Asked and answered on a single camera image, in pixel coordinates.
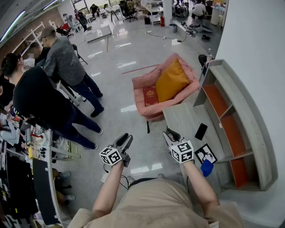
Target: forearm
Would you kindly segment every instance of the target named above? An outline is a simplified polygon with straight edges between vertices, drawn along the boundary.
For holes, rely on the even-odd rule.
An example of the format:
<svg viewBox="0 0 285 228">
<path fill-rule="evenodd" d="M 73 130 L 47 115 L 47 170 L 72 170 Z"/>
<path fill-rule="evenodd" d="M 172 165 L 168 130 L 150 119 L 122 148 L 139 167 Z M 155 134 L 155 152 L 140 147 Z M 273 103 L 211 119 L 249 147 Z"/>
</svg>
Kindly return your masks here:
<svg viewBox="0 0 285 228">
<path fill-rule="evenodd" d="M 94 202 L 92 210 L 94 214 L 99 212 L 101 216 L 104 216 L 111 213 L 116 200 L 123 168 L 122 162 L 119 162 L 112 168 Z"/>
<path fill-rule="evenodd" d="M 183 165 L 203 211 L 207 214 L 210 208 L 219 205 L 217 195 L 192 161 L 185 162 Z"/>
</svg>

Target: white shelf unit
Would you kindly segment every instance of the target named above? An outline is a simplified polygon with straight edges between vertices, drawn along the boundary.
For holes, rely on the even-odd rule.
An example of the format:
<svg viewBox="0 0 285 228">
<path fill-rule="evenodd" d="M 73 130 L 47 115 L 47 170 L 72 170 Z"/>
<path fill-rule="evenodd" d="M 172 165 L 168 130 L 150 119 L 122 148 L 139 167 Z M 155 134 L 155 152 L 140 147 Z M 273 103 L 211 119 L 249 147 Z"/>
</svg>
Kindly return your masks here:
<svg viewBox="0 0 285 228">
<path fill-rule="evenodd" d="M 153 6 L 153 4 L 158 4 L 160 2 L 162 2 L 162 0 L 141 0 L 141 6 L 151 13 L 150 20 L 152 25 L 160 23 L 159 15 L 163 12 L 163 7 L 160 5 Z"/>
<path fill-rule="evenodd" d="M 29 45 L 28 45 L 28 47 L 21 53 L 21 56 L 23 56 L 23 55 L 26 53 L 26 51 L 30 48 L 31 43 L 33 43 L 33 42 L 37 42 L 37 43 L 42 47 L 42 42 L 39 40 L 39 37 L 40 37 L 40 35 L 41 35 L 41 32 L 39 32 L 38 35 L 35 34 L 35 31 L 36 31 L 37 29 L 39 29 L 41 26 L 42 26 L 43 28 L 45 27 L 44 24 L 42 23 L 42 21 L 41 21 L 40 25 L 37 26 L 35 29 L 31 29 L 31 32 L 16 46 L 16 48 L 12 51 L 12 53 L 14 53 L 14 52 L 21 46 L 21 44 L 24 43 L 25 41 L 28 42 Z M 33 39 L 33 40 L 27 40 L 31 35 L 33 36 L 34 39 Z"/>
</svg>

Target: smartphone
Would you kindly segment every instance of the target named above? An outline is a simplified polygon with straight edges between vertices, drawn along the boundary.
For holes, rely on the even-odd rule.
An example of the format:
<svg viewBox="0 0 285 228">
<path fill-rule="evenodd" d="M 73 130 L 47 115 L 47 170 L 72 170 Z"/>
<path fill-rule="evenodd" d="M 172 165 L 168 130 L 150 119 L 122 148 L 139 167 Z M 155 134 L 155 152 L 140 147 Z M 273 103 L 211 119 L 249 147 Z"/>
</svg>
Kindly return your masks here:
<svg viewBox="0 0 285 228">
<path fill-rule="evenodd" d="M 197 133 L 195 134 L 195 138 L 202 140 L 207 128 L 207 125 L 201 123 L 199 129 L 197 130 Z"/>
</svg>

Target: fire extinguisher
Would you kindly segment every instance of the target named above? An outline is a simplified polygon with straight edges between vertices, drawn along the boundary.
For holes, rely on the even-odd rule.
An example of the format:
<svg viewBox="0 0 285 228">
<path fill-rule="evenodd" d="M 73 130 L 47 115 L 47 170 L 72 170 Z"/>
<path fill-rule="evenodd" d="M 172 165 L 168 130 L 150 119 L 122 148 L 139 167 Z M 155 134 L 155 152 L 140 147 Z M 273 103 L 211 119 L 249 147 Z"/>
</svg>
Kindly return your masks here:
<svg viewBox="0 0 285 228">
<path fill-rule="evenodd" d="M 160 17 L 160 26 L 164 27 L 164 17 L 163 16 Z"/>
</svg>

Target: glossy white floor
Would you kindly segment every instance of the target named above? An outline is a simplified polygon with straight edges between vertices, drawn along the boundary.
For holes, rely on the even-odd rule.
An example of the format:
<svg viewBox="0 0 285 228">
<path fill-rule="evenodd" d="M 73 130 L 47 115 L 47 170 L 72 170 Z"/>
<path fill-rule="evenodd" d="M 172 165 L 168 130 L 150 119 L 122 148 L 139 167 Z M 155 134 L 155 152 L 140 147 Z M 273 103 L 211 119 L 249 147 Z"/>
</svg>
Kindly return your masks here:
<svg viewBox="0 0 285 228">
<path fill-rule="evenodd" d="M 115 22 L 111 23 L 109 20 L 110 16 L 104 21 L 97 19 L 93 23 L 93 29 L 98 27 L 99 23 L 110 23 L 113 34 L 109 37 L 90 43 L 82 42 L 84 37 L 82 33 L 74 33 L 75 36 L 70 37 L 70 41 L 78 45 L 79 54 L 88 63 L 88 65 L 82 63 L 86 72 L 92 76 L 104 94 L 100 102 L 105 107 L 103 113 L 93 118 L 104 130 L 103 135 L 98 135 L 83 126 L 76 126 L 80 133 L 97 143 L 99 148 L 85 151 L 79 145 L 81 159 L 54 164 L 59 171 L 71 172 L 71 178 L 67 183 L 70 183 L 72 188 L 66 190 L 66 193 L 76 196 L 76 200 L 68 205 L 72 215 L 79 208 L 91 210 L 101 185 L 100 180 L 105 173 L 98 153 L 126 132 L 132 134 L 134 140 L 128 150 L 131 162 L 123 171 L 125 176 L 131 175 L 134 179 L 139 179 L 156 177 L 157 174 L 163 173 L 166 178 L 179 181 L 179 176 L 176 175 L 180 172 L 179 165 L 168 154 L 162 136 L 162 131 L 166 129 L 165 121 L 151 122 L 151 132 L 147 134 L 146 120 L 139 116 L 134 105 L 131 79 L 151 71 L 154 67 L 122 73 L 160 64 L 176 52 L 193 67 L 198 77 L 201 72 L 198 55 L 205 53 L 205 50 L 189 36 L 179 44 L 171 39 L 163 40 L 146 34 L 146 31 L 152 30 L 154 35 L 179 40 L 185 38 L 170 33 L 168 28 L 159 25 L 154 27 L 145 25 L 142 16 L 132 22 L 115 19 Z M 88 101 L 80 102 L 79 109 L 88 117 L 94 110 Z M 116 204 L 125 192 L 126 189 L 120 186 Z"/>
</svg>

